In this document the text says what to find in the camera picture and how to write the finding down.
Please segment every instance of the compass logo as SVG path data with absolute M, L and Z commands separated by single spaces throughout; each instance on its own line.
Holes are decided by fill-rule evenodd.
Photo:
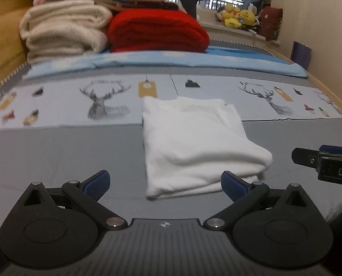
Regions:
M 164 228 L 167 228 L 167 227 L 170 227 L 172 224 L 168 223 L 167 221 L 164 221 L 160 225 Z

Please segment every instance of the metal pivot screw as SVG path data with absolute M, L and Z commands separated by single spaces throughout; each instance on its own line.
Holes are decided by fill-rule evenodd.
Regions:
M 220 228 L 225 225 L 225 221 L 220 218 L 211 218 L 207 220 L 207 225 L 212 228 Z
M 112 217 L 106 220 L 106 224 L 111 227 L 119 227 L 125 223 L 124 219 L 120 217 Z

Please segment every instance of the cream towel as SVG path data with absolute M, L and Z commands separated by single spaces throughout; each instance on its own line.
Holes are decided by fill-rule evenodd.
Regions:
M 70 20 L 78 25 L 100 29 L 107 26 L 111 18 L 111 11 L 95 5 L 93 0 L 65 0 L 28 9 L 20 22 L 19 32 L 21 38 L 26 39 L 34 27 L 53 20 Z
M 107 43 L 107 36 L 97 29 L 64 20 L 46 22 L 29 33 L 26 41 L 28 62 L 99 53 L 106 49 Z
M 147 197 L 221 191 L 225 170 L 254 182 L 272 162 L 269 151 L 248 140 L 234 106 L 223 100 L 143 101 Z

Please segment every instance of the red blanket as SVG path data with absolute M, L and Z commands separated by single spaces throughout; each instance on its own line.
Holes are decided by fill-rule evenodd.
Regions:
M 109 25 L 113 52 L 172 50 L 204 52 L 209 36 L 199 23 L 182 11 L 130 9 L 116 15 Z

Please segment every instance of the blue gripper pad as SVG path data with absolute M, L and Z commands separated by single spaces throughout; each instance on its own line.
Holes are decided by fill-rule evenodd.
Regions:
M 342 146 L 322 145 L 319 148 L 319 151 L 320 152 L 334 153 L 336 155 L 342 155 Z
M 110 186 L 111 178 L 106 170 L 101 170 L 81 183 L 82 191 L 95 201 L 100 200 Z
M 237 177 L 230 171 L 224 171 L 221 175 L 221 187 L 223 192 L 233 201 L 239 200 L 252 189 L 251 184 Z

